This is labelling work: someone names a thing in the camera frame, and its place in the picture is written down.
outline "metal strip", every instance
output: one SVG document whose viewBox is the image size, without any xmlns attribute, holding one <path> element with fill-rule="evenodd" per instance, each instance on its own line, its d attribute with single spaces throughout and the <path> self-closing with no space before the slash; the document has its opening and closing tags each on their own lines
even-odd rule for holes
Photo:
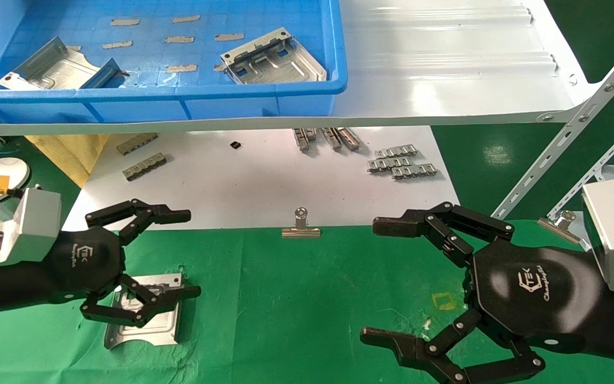
<svg viewBox="0 0 614 384">
<path fill-rule="evenodd" d="M 546 217 L 548 217 L 549 219 L 553 219 L 553 217 L 558 214 L 558 211 L 563 209 L 563 206 L 565 206 L 565 204 L 567 204 L 570 199 L 572 199 L 575 194 L 577 194 L 577 192 L 582 189 L 582 186 L 586 184 L 592 177 L 596 177 L 598 181 L 603 181 L 603 177 L 600 175 L 601 167 L 603 167 L 605 163 L 607 163 L 612 158 L 613 155 L 614 144 L 612 144 L 611 148 L 607 150 L 606 153 L 601 156 L 601 158 L 599 158 L 599 161 L 597 161 L 594 165 L 592 165 L 591 168 L 589 168 L 589 171 L 587 171 L 587 173 L 585 173 L 584 176 L 579 179 L 577 184 L 575 184 L 572 189 L 568 190 L 567 194 L 565 194 L 565 196 L 563 196 L 563 198 L 551 209 L 551 211 L 546 214 Z"/>
<path fill-rule="evenodd" d="M 526 174 L 513 187 L 511 192 L 506 195 L 504 201 L 494 210 L 492 217 L 497 219 L 505 219 L 505 217 L 513 211 L 514 207 L 522 200 L 522 198 L 532 189 L 532 187 L 541 179 L 548 169 L 555 163 L 556 160 L 568 149 L 570 144 L 577 139 L 579 134 L 589 125 L 594 117 L 608 104 L 614 96 L 614 67 L 605 76 L 602 83 L 599 83 L 599 89 L 594 95 L 584 103 L 577 111 L 575 116 L 556 134 L 553 141 L 548 144 L 546 149 L 539 155 L 537 160 L 527 170 Z"/>
</svg>

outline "robotic hand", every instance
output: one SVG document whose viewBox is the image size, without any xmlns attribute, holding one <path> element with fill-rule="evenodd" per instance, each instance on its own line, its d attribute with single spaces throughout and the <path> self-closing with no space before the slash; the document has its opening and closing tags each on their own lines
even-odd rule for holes
<svg viewBox="0 0 614 384">
<path fill-rule="evenodd" d="M 451 228 L 489 244 L 474 252 Z M 614 290 L 604 281 L 609 274 L 599 269 L 601 263 L 582 251 L 513 245 L 514 231 L 511 224 L 449 202 L 428 211 L 407 210 L 398 219 L 377 217 L 373 233 L 424 236 L 456 267 L 467 269 L 468 311 L 429 342 L 368 327 L 361 330 L 361 342 L 389 348 L 399 365 L 454 384 L 529 379 L 546 366 L 531 347 L 614 359 Z M 475 328 L 514 357 L 464 368 L 454 364 L 447 352 Z"/>
<path fill-rule="evenodd" d="M 153 294 L 125 271 L 124 246 L 152 224 L 183 223 L 190 211 L 171 211 L 137 199 L 85 216 L 86 231 L 59 231 L 60 195 L 27 189 L 14 218 L 0 223 L 0 311 L 85 299 L 88 320 L 142 327 L 182 299 L 200 295 L 199 286 Z M 136 216 L 119 234 L 103 228 Z M 121 286 L 143 308 L 137 312 L 100 306 L 98 301 Z"/>
</svg>

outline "metal clip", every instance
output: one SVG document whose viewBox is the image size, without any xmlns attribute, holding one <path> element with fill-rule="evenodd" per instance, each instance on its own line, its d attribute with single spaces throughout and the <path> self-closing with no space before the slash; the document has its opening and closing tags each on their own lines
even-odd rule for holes
<svg viewBox="0 0 614 384">
<path fill-rule="evenodd" d="M 321 237 L 321 229 L 307 228 L 307 209 L 295 210 L 295 228 L 281 229 L 282 238 L 316 238 Z"/>
<path fill-rule="evenodd" d="M 416 156 L 418 150 L 413 144 L 407 144 L 405 146 L 397 146 L 392 148 L 385 148 L 384 150 L 373 151 L 373 155 L 376 158 L 390 158 L 400 156 Z"/>
</svg>

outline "blue storage bin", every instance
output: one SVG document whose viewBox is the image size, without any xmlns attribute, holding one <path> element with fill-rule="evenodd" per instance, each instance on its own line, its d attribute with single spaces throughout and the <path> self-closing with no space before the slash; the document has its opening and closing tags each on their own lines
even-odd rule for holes
<svg viewBox="0 0 614 384">
<path fill-rule="evenodd" d="M 200 15 L 191 22 L 172 17 Z M 112 19 L 140 19 L 111 26 Z M 220 54 L 285 27 L 328 73 L 326 81 L 237 85 L 215 72 Z M 217 42 L 218 34 L 244 34 Z M 145 122 L 256 116 L 327 116 L 348 84 L 338 0 L 0 0 L 0 78 L 55 36 L 100 66 L 115 58 L 129 77 L 90 90 L 11 91 L 0 86 L 0 122 Z M 188 44 L 168 36 L 194 36 Z M 103 44 L 133 41 L 103 49 Z M 190 73 L 167 66 L 197 64 Z"/>
</svg>

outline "green cloth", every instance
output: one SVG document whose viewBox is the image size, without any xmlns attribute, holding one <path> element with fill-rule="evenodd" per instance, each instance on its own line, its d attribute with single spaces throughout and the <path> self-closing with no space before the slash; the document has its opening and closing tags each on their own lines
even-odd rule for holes
<svg viewBox="0 0 614 384">
<path fill-rule="evenodd" d="M 514 243 L 569 246 L 533 221 L 514 224 Z M 2 312 L 0 382 L 434 382 L 397 366 L 389 350 L 363 345 L 359 331 L 434 336 L 464 310 L 463 270 L 424 239 L 323 230 L 304 240 L 282 239 L 276 228 L 148 231 L 127 248 L 129 274 L 181 267 L 185 282 L 203 288 L 183 304 L 180 344 L 105 350 L 105 325 L 83 320 L 81 301 Z M 538 352 L 548 367 L 530 382 L 614 382 L 612 360 Z M 451 352 L 461 365 L 509 355 L 479 331 Z"/>
</svg>

